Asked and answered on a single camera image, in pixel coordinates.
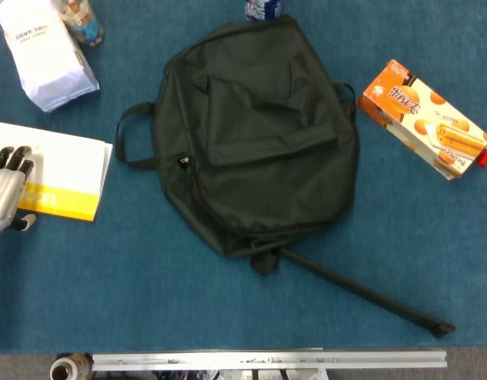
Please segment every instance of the metal finger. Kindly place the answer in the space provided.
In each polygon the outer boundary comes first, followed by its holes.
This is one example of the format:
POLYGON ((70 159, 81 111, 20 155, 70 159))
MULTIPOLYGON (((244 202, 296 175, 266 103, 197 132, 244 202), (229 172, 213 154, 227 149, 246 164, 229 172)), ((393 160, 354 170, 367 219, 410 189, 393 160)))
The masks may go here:
POLYGON ((30 146, 20 146, 18 149, 16 149, 13 156, 9 160, 6 169, 18 170, 21 164, 21 160, 23 160, 23 157, 29 154, 31 151, 32 150, 30 149, 30 146))
POLYGON ((0 169, 6 165, 7 158, 9 158, 9 155, 13 153, 13 150, 14 148, 12 146, 8 146, 0 151, 0 169))
POLYGON ((29 178, 30 173, 32 172, 32 169, 34 168, 34 163, 33 161, 30 160, 24 160, 23 163, 21 164, 19 170, 25 174, 25 180, 29 178))
POLYGON ((22 218, 22 220, 25 220, 27 222, 27 226, 22 230, 22 231, 26 231, 30 227, 32 227, 32 224, 36 222, 37 217, 34 214, 27 214, 22 218))

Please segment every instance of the backpack strap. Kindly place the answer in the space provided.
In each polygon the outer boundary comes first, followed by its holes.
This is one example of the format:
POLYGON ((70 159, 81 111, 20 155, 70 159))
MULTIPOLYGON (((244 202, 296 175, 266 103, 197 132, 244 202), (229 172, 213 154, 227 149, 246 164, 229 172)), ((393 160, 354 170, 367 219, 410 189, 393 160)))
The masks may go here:
POLYGON ((278 250, 253 255, 250 257, 250 266, 263 276, 270 275, 278 268, 279 257, 278 250))
POLYGON ((289 251, 288 249, 281 249, 280 255, 282 257, 287 258, 288 260, 308 269, 309 271, 315 273, 316 275, 321 276, 332 283, 335 283, 339 287, 343 287, 348 291, 351 291, 355 295, 359 295, 366 300, 373 302, 375 305, 382 307, 383 309, 389 310, 391 313, 397 314, 400 317, 419 325, 425 329, 428 329, 431 334, 433 334, 436 338, 440 338, 448 333, 452 333, 456 330, 456 327, 453 326, 451 323, 442 321, 438 318, 432 317, 431 315, 427 315, 422 313, 418 310, 412 309, 411 307, 395 301, 391 298, 386 297, 383 294, 378 293, 370 289, 369 287, 365 287, 356 281, 351 279, 347 279, 342 275, 338 275, 335 272, 330 271, 327 268, 323 268, 303 256, 297 255, 289 251))
POLYGON ((116 126, 116 133, 115 133, 115 157, 130 167, 137 168, 137 169, 155 169, 155 158, 149 157, 144 158, 142 160, 137 161, 128 161, 125 155, 125 148, 124 142, 122 137, 120 136, 120 125, 124 119, 127 119, 129 116, 152 116, 155 112, 155 105, 150 102, 140 103, 133 105, 127 111, 125 111, 120 120, 118 121, 118 125, 116 126))
POLYGON ((338 92, 338 98, 345 116, 354 124, 356 122, 356 92, 348 83, 336 83, 335 89, 338 92))

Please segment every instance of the gray floor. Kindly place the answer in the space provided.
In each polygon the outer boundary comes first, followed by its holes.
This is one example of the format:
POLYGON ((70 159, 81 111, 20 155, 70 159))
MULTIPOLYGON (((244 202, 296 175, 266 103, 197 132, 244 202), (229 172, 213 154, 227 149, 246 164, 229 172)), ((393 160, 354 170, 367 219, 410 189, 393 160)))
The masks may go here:
MULTIPOLYGON (((0 355, 0 380, 47 380, 54 359, 53 355, 0 355)), ((487 380, 487 348, 447 349, 447 363, 447 369, 337 370, 328 375, 329 380, 487 380)))

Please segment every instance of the cookie image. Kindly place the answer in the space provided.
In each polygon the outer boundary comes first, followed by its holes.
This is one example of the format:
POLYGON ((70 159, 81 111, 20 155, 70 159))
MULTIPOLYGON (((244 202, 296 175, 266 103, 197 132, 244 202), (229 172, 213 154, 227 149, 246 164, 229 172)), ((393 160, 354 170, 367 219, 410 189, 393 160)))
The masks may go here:
POLYGON ((428 124, 428 121, 426 119, 419 119, 416 120, 416 123, 414 123, 414 129, 416 132, 420 135, 426 135, 426 124, 428 124))
POLYGON ((459 128, 462 131, 468 132, 470 129, 470 124, 464 119, 455 120, 451 123, 453 127, 459 128))
POLYGON ((439 158, 444 161, 448 165, 452 165, 456 162, 455 158, 452 157, 448 152, 445 150, 441 150, 439 152, 439 158))
POLYGON ((486 147, 486 141, 446 124, 437 126, 436 136, 443 146, 474 157, 477 157, 486 147))
POLYGON ((430 101, 432 101, 432 103, 436 105, 443 105, 446 102, 445 99, 435 91, 432 91, 432 93, 430 93, 430 101))

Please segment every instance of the zipper pull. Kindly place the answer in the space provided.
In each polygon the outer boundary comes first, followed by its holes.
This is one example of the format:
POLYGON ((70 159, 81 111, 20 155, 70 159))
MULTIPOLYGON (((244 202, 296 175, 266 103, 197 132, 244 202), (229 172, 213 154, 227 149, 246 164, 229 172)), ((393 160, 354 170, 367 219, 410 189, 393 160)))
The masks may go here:
POLYGON ((187 169, 188 166, 190 165, 190 157, 189 156, 185 156, 183 158, 180 158, 178 160, 178 164, 180 164, 180 166, 183 168, 183 169, 187 169))

